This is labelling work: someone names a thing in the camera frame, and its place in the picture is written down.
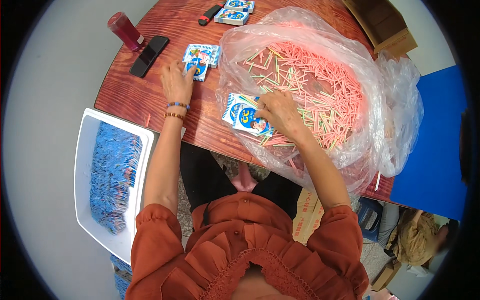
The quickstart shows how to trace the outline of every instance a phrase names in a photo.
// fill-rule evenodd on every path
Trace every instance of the blue plastic stool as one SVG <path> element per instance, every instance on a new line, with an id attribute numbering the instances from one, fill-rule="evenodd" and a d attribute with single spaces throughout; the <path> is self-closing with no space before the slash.
<path id="1" fill-rule="evenodd" d="M 373 210 L 377 213 L 377 218 L 373 222 L 373 225 L 370 229 L 364 228 L 360 225 L 361 233 L 364 238 L 367 238 L 371 241 L 378 242 L 378 232 L 380 231 L 380 220 L 382 218 L 382 212 L 384 207 L 375 200 L 368 199 L 365 197 L 360 197 L 359 203 L 361 204 L 360 211 L 358 212 L 359 216 L 359 225 L 363 221 L 363 218 L 367 215 L 369 210 Z"/>

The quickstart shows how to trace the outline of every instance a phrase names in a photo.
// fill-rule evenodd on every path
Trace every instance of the brown beaded bracelet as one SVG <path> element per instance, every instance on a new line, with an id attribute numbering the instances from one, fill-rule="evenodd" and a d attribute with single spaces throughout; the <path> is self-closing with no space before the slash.
<path id="1" fill-rule="evenodd" d="M 167 112 L 165 113 L 165 115 L 163 115 L 164 118 L 166 117 L 177 117 L 179 118 L 180 120 L 183 120 L 183 116 L 182 115 L 179 115 L 179 114 L 176 114 L 176 113 L 173 113 L 173 112 Z"/>

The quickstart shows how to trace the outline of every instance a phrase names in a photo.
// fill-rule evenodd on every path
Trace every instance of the black phone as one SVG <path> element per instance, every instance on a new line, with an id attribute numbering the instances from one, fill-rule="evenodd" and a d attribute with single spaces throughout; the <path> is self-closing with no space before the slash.
<path id="1" fill-rule="evenodd" d="M 154 36 L 133 63 L 130 74 L 143 78 L 169 41 L 166 36 Z"/>

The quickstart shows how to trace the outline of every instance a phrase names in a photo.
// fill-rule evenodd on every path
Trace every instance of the beige cloth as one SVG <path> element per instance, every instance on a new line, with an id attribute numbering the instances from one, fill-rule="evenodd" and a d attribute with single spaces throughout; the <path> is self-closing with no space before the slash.
<path id="1" fill-rule="evenodd" d="M 390 234 L 386 249 L 392 249 L 402 263 L 423 265 L 435 254 L 434 236 L 438 226 L 430 213 L 424 212 L 416 224 L 412 221 L 414 215 L 413 210 L 403 213 L 398 226 Z"/>

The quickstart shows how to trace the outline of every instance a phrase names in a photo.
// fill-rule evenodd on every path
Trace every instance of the concrete floor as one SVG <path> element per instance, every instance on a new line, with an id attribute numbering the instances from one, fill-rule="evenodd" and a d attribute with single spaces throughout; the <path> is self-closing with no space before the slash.
<path id="1" fill-rule="evenodd" d="M 238 174 L 238 161 L 236 159 L 226 157 L 212 152 L 213 157 L 217 160 L 220 166 L 226 167 L 226 173 L 229 178 L 232 178 Z M 256 180 L 264 179 L 270 171 L 258 166 L 250 165 L 249 170 L 252 177 Z M 179 207 L 177 219 L 180 222 L 182 235 L 189 237 L 192 234 L 192 215 L 190 213 L 190 204 L 188 202 L 187 195 L 185 194 L 185 188 L 181 177 L 179 178 Z M 357 210 L 359 207 L 358 197 L 352 197 L 352 208 Z M 373 222 L 375 216 L 370 216 L 370 223 Z M 370 282 L 374 281 L 378 274 L 381 272 L 387 262 L 391 260 L 391 257 L 386 255 L 383 249 L 377 244 L 368 239 L 363 239 L 363 249 L 360 257 L 360 262 L 364 265 L 367 271 Z"/>

